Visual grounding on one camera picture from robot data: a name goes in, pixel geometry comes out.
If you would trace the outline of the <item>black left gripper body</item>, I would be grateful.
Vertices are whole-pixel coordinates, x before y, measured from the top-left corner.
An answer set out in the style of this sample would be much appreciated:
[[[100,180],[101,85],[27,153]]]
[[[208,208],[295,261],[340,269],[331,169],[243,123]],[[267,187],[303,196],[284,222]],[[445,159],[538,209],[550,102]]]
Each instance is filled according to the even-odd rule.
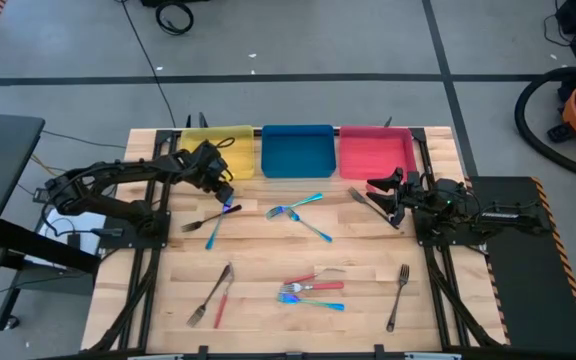
[[[222,178],[228,165],[217,146],[204,140],[191,156],[190,183],[206,193],[214,193],[217,200],[229,200],[234,190],[228,181]]]

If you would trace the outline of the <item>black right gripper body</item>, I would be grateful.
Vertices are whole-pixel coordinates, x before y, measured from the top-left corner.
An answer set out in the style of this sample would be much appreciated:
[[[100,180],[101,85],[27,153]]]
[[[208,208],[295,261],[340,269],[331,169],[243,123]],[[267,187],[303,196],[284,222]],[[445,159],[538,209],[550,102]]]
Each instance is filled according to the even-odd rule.
[[[409,171],[401,187],[401,204],[404,208],[420,211],[433,216],[434,210],[429,205],[429,193],[421,185],[421,176],[417,171]]]

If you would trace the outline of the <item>iridescent blue fork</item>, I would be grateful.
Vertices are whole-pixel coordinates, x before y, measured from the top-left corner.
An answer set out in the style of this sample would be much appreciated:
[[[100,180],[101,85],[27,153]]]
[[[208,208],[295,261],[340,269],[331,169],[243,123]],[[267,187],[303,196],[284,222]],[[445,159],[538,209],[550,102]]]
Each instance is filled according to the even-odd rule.
[[[296,203],[293,203],[293,204],[291,204],[291,205],[279,205],[279,206],[276,206],[276,207],[268,210],[268,211],[266,212],[266,214],[265,214],[265,217],[266,217],[267,219],[271,219],[271,218],[273,218],[273,217],[275,217],[275,216],[277,216],[277,215],[279,215],[279,214],[284,213],[287,209],[292,209],[292,208],[297,207],[297,206],[301,206],[301,205],[304,205],[304,204],[307,204],[307,203],[311,203],[311,202],[314,202],[314,201],[318,201],[318,200],[321,200],[322,198],[323,198],[323,194],[322,194],[322,193],[316,193],[316,194],[314,194],[314,195],[311,195],[311,196],[309,196],[309,197],[307,197],[307,198],[305,198],[305,199],[302,199],[302,200],[300,200],[300,201],[298,201],[298,202],[296,202]]]
[[[277,300],[284,304],[308,304],[313,306],[324,307],[328,309],[332,309],[335,311],[344,311],[345,305],[342,303],[330,303],[330,302],[322,302],[310,299],[303,299],[298,297],[295,294],[290,293],[279,293]]]
[[[213,229],[213,231],[212,231],[212,233],[211,233],[211,235],[210,235],[210,237],[209,237],[209,239],[205,245],[206,250],[211,250],[213,248],[214,243],[215,243],[216,238],[217,238],[217,233],[219,231],[221,222],[223,220],[223,217],[226,214],[226,212],[231,209],[231,207],[232,206],[229,206],[228,200],[227,200],[226,204],[223,205],[223,208],[222,208],[222,211],[221,211],[219,217],[217,218],[217,223],[215,225],[215,228]]]

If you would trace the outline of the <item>black fork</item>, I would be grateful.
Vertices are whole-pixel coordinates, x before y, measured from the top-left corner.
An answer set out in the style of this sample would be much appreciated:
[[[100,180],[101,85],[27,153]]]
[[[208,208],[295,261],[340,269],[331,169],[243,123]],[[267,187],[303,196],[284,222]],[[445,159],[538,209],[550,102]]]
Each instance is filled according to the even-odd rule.
[[[204,302],[195,309],[193,314],[187,320],[187,322],[186,322],[187,326],[194,327],[203,318],[203,316],[207,310],[207,305],[210,302],[210,300],[212,299],[214,293],[217,291],[219,286],[226,280],[226,278],[228,276],[230,276],[231,274],[232,274],[232,264],[228,263],[224,267],[222,273],[220,274],[218,280],[216,281],[215,285],[211,289],[210,293],[208,294],[208,296],[206,297]]]
[[[380,212],[375,206],[373,206],[371,203],[368,202],[368,200],[359,192],[357,191],[354,187],[350,187],[348,189],[348,193],[351,195],[351,197],[358,203],[361,203],[363,205],[366,205],[368,208],[370,208],[373,212],[375,212],[379,217],[381,217],[386,223],[390,224],[390,220],[389,217],[386,216],[385,214],[383,214],[382,212]]]
[[[241,209],[242,209],[242,206],[241,206],[241,205],[231,206],[231,207],[229,207],[229,208],[227,208],[227,209],[224,209],[224,210],[223,210],[220,214],[218,214],[218,215],[214,215],[214,216],[205,218],[205,219],[203,219],[203,220],[194,221],[194,222],[191,222],[191,223],[182,225],[182,226],[181,226],[181,231],[182,231],[182,232],[195,231],[195,230],[201,228],[204,223],[207,223],[207,222],[209,222],[209,221],[212,221],[212,220],[214,220],[214,219],[217,219],[217,218],[219,218],[221,215],[226,215],[226,214],[230,214],[230,213],[234,213],[234,212],[240,211]]]
[[[401,298],[401,293],[402,293],[403,287],[408,283],[409,275],[410,275],[410,266],[408,264],[402,264],[401,268],[400,268],[400,272],[399,272],[398,289],[397,289],[397,293],[396,293],[396,297],[395,297],[395,302],[394,302],[391,314],[389,316],[388,322],[386,324],[386,330],[389,333],[392,333],[394,331],[395,323],[396,323],[397,310],[398,310],[398,306],[399,306],[399,302],[400,302],[400,298]]]

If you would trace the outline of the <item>blue spoon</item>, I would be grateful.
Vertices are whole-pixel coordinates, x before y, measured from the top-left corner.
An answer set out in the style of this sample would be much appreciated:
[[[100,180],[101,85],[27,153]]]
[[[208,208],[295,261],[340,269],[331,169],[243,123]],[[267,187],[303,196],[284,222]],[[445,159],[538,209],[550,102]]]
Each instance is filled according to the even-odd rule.
[[[302,225],[304,225],[306,228],[308,228],[310,231],[315,233],[317,236],[319,236],[320,238],[322,238],[326,242],[331,243],[333,241],[333,239],[328,234],[318,230],[314,226],[312,226],[309,223],[307,223],[306,221],[304,221],[292,208],[288,208],[286,210],[286,213],[291,220],[298,222],[298,223],[301,223]]]

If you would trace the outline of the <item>red plastic bin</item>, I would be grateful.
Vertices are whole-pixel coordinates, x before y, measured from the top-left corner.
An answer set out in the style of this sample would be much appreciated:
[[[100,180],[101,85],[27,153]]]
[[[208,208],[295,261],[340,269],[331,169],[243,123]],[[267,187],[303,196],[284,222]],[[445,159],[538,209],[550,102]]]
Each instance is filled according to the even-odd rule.
[[[339,132],[339,175],[368,180],[416,171],[413,137],[408,128],[342,126]]]

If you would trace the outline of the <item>yellow plastic bin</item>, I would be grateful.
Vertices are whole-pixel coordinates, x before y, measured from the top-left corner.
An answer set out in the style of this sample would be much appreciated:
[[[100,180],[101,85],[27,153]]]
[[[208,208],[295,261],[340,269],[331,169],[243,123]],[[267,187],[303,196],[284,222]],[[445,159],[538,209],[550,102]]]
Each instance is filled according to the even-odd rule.
[[[235,180],[249,179],[254,175],[254,130],[252,126],[186,129],[182,131],[178,149],[192,152],[204,140],[219,146],[219,152],[228,165],[227,170]]]

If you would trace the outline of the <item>blue plastic bin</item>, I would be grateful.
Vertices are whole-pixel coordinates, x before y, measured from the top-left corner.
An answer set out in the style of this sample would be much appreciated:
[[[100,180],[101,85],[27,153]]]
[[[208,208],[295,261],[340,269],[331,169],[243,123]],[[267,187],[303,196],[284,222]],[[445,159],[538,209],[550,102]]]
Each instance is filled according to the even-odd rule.
[[[267,178],[328,178],[337,168],[331,125],[266,125],[261,145]]]

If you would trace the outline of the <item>white flat box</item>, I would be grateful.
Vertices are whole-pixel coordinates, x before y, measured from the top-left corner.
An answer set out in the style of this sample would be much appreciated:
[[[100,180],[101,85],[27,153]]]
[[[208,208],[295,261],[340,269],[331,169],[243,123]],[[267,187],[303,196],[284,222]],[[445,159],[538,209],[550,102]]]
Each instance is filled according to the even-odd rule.
[[[56,229],[52,231],[45,223],[41,223],[38,233],[51,240],[67,244],[67,236],[78,232],[81,235],[80,250],[96,255],[99,247],[99,237],[90,230],[102,228],[106,217],[104,215],[85,212],[81,215],[60,215],[56,210],[51,210],[47,215],[48,222]]]

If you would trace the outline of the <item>black floor equipment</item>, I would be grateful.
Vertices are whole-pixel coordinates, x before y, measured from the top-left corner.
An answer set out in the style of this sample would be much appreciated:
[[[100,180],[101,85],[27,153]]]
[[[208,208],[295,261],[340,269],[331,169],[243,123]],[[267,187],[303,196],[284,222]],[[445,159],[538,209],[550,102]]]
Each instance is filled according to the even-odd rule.
[[[164,3],[196,3],[209,2],[211,0],[139,0],[144,7],[156,8]]]

